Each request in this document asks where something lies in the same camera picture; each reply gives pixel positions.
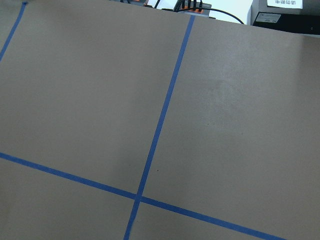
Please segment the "black box with label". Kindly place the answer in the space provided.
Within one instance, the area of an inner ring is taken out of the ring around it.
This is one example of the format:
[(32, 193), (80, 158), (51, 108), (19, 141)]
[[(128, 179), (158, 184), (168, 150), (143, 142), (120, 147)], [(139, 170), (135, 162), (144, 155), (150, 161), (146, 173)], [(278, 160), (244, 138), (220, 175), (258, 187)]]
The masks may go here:
[(320, 34), (318, 0), (254, 0), (250, 10), (252, 26), (296, 34)]

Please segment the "orange black electronics board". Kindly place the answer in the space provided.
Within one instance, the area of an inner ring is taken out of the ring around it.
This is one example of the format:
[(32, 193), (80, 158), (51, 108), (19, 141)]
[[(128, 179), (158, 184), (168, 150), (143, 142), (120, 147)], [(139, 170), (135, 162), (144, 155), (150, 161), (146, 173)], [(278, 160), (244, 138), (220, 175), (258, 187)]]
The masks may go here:
[(209, 17), (212, 5), (207, 0), (117, 0), (116, 2), (169, 12)]

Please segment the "brown paper table mat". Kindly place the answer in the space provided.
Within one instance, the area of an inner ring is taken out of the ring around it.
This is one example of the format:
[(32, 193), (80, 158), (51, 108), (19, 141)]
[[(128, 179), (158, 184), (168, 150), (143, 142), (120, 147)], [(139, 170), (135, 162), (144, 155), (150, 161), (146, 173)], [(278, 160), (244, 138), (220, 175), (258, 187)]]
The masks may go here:
[(1, 239), (319, 239), (318, 38), (3, 0), (0, 51)]

